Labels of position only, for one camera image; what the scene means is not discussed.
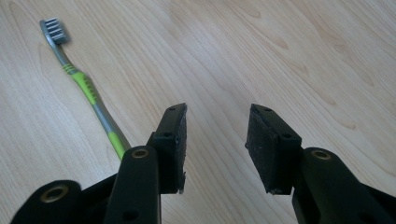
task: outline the green and gray toothbrush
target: green and gray toothbrush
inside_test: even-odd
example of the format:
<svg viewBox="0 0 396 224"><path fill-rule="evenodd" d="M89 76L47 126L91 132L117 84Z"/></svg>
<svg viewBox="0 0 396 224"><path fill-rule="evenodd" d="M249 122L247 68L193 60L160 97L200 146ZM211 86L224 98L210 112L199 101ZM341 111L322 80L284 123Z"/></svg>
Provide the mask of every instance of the green and gray toothbrush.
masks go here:
<svg viewBox="0 0 396 224"><path fill-rule="evenodd" d="M108 139L121 159L125 150L130 148L130 145L114 119L111 118L91 80L73 66L64 54L60 45L67 42L67 36L60 22L56 18L40 21L40 27L66 74L77 82L88 101L90 101L96 116L107 133Z"/></svg>

